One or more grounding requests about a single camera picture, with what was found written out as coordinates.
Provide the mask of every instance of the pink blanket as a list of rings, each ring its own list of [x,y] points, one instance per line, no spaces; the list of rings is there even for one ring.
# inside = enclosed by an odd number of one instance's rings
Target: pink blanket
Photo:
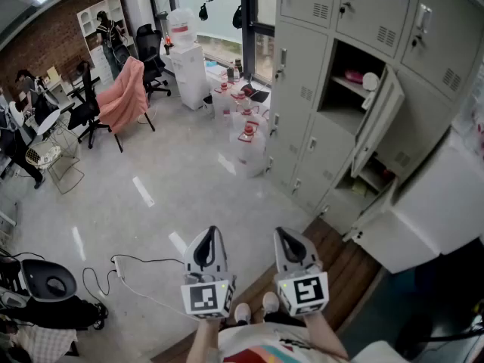
[[[144,65],[129,57],[114,84],[97,96],[99,119],[117,133],[124,125],[146,113],[148,101],[143,86]]]

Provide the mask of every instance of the white shoe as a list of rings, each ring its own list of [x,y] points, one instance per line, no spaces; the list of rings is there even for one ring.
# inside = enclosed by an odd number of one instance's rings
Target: white shoe
[[[239,321],[246,321],[249,324],[251,316],[252,312],[250,311],[250,307],[245,302],[242,302],[235,308],[234,318],[237,323]]]
[[[279,310],[279,298],[274,292],[267,292],[262,299],[262,306],[264,307],[264,315],[274,313]]]

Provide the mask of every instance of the black office chair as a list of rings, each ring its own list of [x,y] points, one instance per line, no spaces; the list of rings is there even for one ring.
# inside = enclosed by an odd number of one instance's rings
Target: black office chair
[[[91,69],[89,63],[83,61],[77,67],[79,73],[82,74],[82,83],[84,84],[85,100],[73,109],[70,109],[70,120],[68,129],[72,130],[79,125],[89,124],[89,127],[77,138],[77,141],[81,144],[81,139],[89,133],[89,149],[92,149],[92,143],[94,141],[94,130],[98,128],[107,128],[111,132],[109,125],[101,124],[99,119],[95,117],[99,116],[99,105],[96,101],[96,93],[91,81]]]
[[[161,85],[168,85],[166,80],[160,82],[157,78],[162,76],[165,64],[160,58],[161,32],[153,31],[151,25],[141,26],[136,35],[139,60],[144,63],[143,84],[148,93],[148,101],[154,92],[165,92],[169,97],[172,95],[168,88],[161,88]]]

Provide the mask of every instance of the white t-shirt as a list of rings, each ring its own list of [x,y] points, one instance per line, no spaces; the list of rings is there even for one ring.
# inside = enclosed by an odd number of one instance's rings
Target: white t-shirt
[[[342,363],[308,343],[304,327],[277,323],[233,327],[219,333],[219,349],[209,351],[207,363]]]

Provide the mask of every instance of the brick wall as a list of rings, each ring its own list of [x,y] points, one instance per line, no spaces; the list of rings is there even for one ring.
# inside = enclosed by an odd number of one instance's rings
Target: brick wall
[[[0,86],[17,97],[22,91],[20,83],[15,83],[18,70],[44,76],[52,66],[60,72],[60,66],[76,55],[89,61],[77,13],[101,1],[63,0],[38,16],[0,51]]]

